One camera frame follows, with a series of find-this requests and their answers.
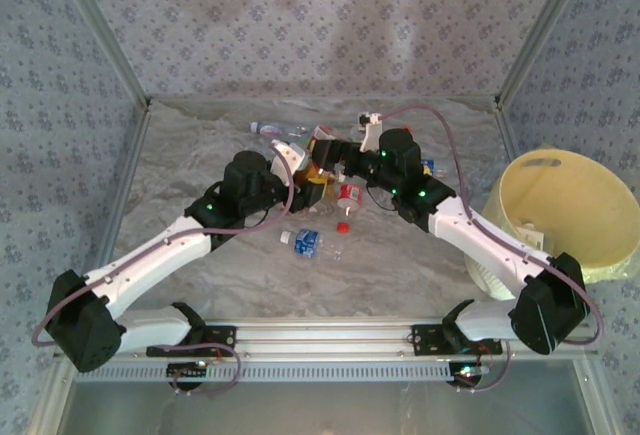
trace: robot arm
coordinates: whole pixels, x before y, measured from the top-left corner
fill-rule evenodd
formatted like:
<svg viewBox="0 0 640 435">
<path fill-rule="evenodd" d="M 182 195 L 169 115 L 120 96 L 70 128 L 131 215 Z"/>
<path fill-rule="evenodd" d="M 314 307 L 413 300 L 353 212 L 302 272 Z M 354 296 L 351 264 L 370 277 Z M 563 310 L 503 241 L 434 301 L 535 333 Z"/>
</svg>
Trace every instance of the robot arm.
<svg viewBox="0 0 640 435">
<path fill-rule="evenodd" d="M 370 186 L 393 194 L 400 217 L 446 240 L 494 273 L 511 291 L 514 300 L 467 300 L 443 320 L 443 331 L 453 353 L 463 353 L 483 339 L 519 339 L 541 354 L 551 353 L 589 313 L 584 301 L 565 283 L 528 258 L 546 260 L 584 288 L 579 263 L 563 253 L 557 258 L 526 247 L 472 211 L 472 217 L 498 243 L 467 216 L 461 197 L 439 180 L 423 173 L 420 147 L 409 131 L 382 133 L 378 149 L 337 140 L 317 141 L 312 159 L 319 167 L 344 166 L 346 176 L 358 176 Z M 526 251 L 518 257 L 503 246 Z"/>
<path fill-rule="evenodd" d="M 69 270 L 56 279 L 49 312 L 70 295 L 79 296 L 64 305 L 46 330 L 79 371 L 93 370 L 118 352 L 200 341 L 192 333 L 199 317 L 184 304 L 162 310 L 127 309 L 165 277 L 233 237 L 205 234 L 204 229 L 241 229 L 249 215 L 287 199 L 289 179 L 284 163 L 293 173 L 306 162 L 307 155 L 293 144 L 275 142 L 274 147 L 282 158 L 272 163 L 256 152 L 236 154 L 222 181 L 212 185 L 167 229 L 131 253 L 83 277 Z M 308 181 L 295 187 L 290 211 L 316 203 L 323 188 Z M 96 286 L 87 290 L 92 284 Z"/>
</svg>

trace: blue floral wallpaper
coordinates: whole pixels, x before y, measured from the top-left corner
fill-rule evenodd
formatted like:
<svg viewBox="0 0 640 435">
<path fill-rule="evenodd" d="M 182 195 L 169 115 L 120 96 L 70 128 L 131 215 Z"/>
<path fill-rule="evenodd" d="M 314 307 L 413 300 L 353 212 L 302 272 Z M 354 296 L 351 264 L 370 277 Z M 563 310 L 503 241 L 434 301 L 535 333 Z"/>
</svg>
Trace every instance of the blue floral wallpaper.
<svg viewBox="0 0 640 435">
<path fill-rule="evenodd" d="M 597 160 L 640 198 L 640 0 L 570 0 L 508 107 L 521 151 L 549 143 Z M 602 360 L 629 434 L 640 433 L 640 279 L 591 287 Z"/>
<path fill-rule="evenodd" d="M 97 0 L 154 96 L 495 94 L 544 0 Z"/>
<path fill-rule="evenodd" d="M 0 0 L 0 434 L 22 434 L 53 279 L 92 263 L 139 113 L 73 0 Z"/>
</svg>

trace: enclosure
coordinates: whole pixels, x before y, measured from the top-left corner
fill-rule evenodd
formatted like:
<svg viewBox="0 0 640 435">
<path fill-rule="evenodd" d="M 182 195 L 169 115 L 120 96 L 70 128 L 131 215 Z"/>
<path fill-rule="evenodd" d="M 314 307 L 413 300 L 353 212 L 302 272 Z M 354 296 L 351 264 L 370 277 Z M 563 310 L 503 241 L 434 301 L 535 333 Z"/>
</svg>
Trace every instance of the enclosure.
<svg viewBox="0 0 640 435">
<path fill-rule="evenodd" d="M 180 433 L 187 419 L 196 431 L 205 427 L 194 422 L 197 414 L 223 413 L 231 405 L 245 413 L 239 399 L 255 404 L 277 392 L 282 403 L 271 407 L 274 412 L 286 417 L 290 407 L 304 407 L 298 425 L 279 426 L 265 409 L 235 425 L 238 433 L 261 426 L 297 433 L 420 433 L 436 414 L 443 433 L 458 433 L 465 428 L 458 423 L 459 410 L 489 424 L 481 433 L 637 433 L 640 289 L 634 274 L 588 286 L 606 322 L 598 346 L 562 347 L 542 359 L 516 345 L 513 378 L 486 399 L 409 375 L 352 383 L 309 377 L 300 380 L 305 384 L 256 375 L 236 387 L 237 393 L 194 402 L 173 398 L 163 377 L 131 375 L 148 360 L 118 359 L 112 375 L 81 376 L 64 357 L 37 351 L 29 339 L 58 275 L 102 266 L 161 232 L 221 179 L 236 152 L 269 154 L 268 140 L 250 133 L 252 121 L 324 123 L 349 132 L 361 112 L 430 103 L 451 125 L 477 210 L 508 163 L 542 145 L 602 163 L 637 199 L 638 3 L 2 0 L 0 432 L 113 433 L 119 427 L 120 433 Z M 459 189 L 437 119 L 413 110 L 385 124 L 410 126 L 442 181 Z M 340 262 L 309 264 L 279 242 L 283 229 L 313 225 L 327 231 L 338 216 L 298 214 L 277 228 L 236 237 L 163 280 L 135 307 L 185 301 L 207 320 L 255 323 L 260 330 L 326 323 L 326 337 L 318 340 L 331 347 L 339 346 L 333 337 L 344 324 L 353 333 L 370 334 L 362 338 L 363 347 L 378 347 L 381 339 L 388 341 L 384 330 L 440 319 L 462 300 L 488 300 L 459 250 L 368 196 Z M 593 330 L 593 322 L 581 330 Z M 244 343 L 255 345 L 253 339 Z M 323 352 L 297 343 L 286 350 L 273 347 L 328 358 L 284 357 L 278 368 L 318 368 L 331 358 L 331 348 Z M 257 346 L 258 359 L 245 360 L 249 368 L 268 361 L 270 349 Z M 342 362 L 349 369 L 417 363 L 416 370 L 439 370 L 438 360 L 420 365 L 400 340 L 385 347 L 353 348 L 361 355 Z M 375 356 L 362 355 L 370 352 Z M 542 388 L 526 385 L 533 378 Z M 541 399 L 552 391 L 562 397 L 565 413 L 549 414 L 549 401 Z M 511 413 L 516 394 L 530 401 L 530 409 L 520 406 L 513 417 L 491 426 L 496 413 Z M 336 408 L 348 404 L 352 413 Z M 98 405 L 95 418 L 87 418 Z M 145 416 L 128 417 L 134 406 L 133 413 Z M 160 418 L 156 406 L 163 407 Z M 117 413 L 122 419 L 113 418 Z M 364 423 L 363 413 L 378 418 L 369 415 Z M 408 421 L 407 413 L 419 415 Z M 232 418 L 220 418 L 221 426 L 233 431 L 238 422 Z M 91 432 L 85 422 L 94 424 Z"/>
</svg>

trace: small bottle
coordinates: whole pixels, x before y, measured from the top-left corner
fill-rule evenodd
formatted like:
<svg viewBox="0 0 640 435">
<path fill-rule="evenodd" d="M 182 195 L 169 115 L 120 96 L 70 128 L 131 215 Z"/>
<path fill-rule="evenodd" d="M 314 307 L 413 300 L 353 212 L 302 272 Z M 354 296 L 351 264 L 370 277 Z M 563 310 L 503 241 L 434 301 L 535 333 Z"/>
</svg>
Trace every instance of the small bottle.
<svg viewBox="0 0 640 435">
<path fill-rule="evenodd" d="M 280 235 L 280 242 L 289 245 L 298 255 L 317 260 L 340 260 L 344 246 L 339 235 L 325 239 L 315 230 L 302 229 L 295 236 L 287 230 Z"/>
<path fill-rule="evenodd" d="M 432 158 L 422 159 L 422 168 L 426 175 L 431 175 L 434 178 L 444 178 L 449 174 L 449 170 L 442 166 L 441 163 L 435 162 Z"/>
<path fill-rule="evenodd" d="M 270 139 L 277 139 L 283 142 L 297 142 L 304 147 L 310 138 L 311 131 L 307 127 L 294 123 L 282 122 L 251 122 L 249 128 L 253 133 L 262 135 Z"/>
</svg>

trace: metal frame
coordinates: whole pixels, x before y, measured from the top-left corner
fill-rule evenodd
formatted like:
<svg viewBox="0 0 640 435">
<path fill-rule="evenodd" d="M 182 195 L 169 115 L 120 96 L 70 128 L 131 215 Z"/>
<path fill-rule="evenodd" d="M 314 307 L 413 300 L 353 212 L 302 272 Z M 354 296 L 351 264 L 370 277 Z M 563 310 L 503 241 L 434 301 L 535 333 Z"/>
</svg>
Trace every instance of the metal frame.
<svg viewBox="0 0 640 435">
<path fill-rule="evenodd" d="M 450 361 L 471 361 L 474 357 L 413 355 L 407 340 L 411 325 L 436 320 L 363 319 L 255 319 L 219 322 L 237 327 L 236 350 L 244 362 L 247 382 L 264 381 L 446 381 Z M 577 337 L 591 333 L 581 326 Z M 514 361 L 574 360 L 576 376 L 596 434 L 622 433 L 606 382 L 597 371 L 594 350 L 562 345 L 554 356 L 531 352 L 519 342 L 512 345 Z M 203 380 L 228 380 L 233 362 L 215 358 L 148 358 L 144 353 L 122 354 L 102 369 L 78 374 L 72 364 L 57 355 L 29 428 L 29 435 L 56 433 L 62 421 L 70 384 L 131 380 L 166 381 L 169 363 L 204 361 L 208 371 Z"/>
<path fill-rule="evenodd" d="M 67 357 L 58 354 L 54 356 L 53 364 L 31 416 L 27 435 L 58 433 L 71 390 L 71 382 L 76 373 L 75 367 Z"/>
<path fill-rule="evenodd" d="M 498 108 L 501 111 L 508 108 L 524 82 L 567 2 L 568 0 L 547 0 L 543 5 L 500 90 Z"/>
<path fill-rule="evenodd" d="M 82 16 L 91 27 L 107 59 L 113 64 L 114 69 L 120 76 L 127 92 L 135 100 L 138 108 L 144 110 L 147 107 L 147 97 L 144 89 L 136 77 L 133 68 L 129 64 L 126 55 L 118 44 L 113 31 L 109 27 L 107 19 L 98 7 L 96 0 L 74 0 Z"/>
</svg>

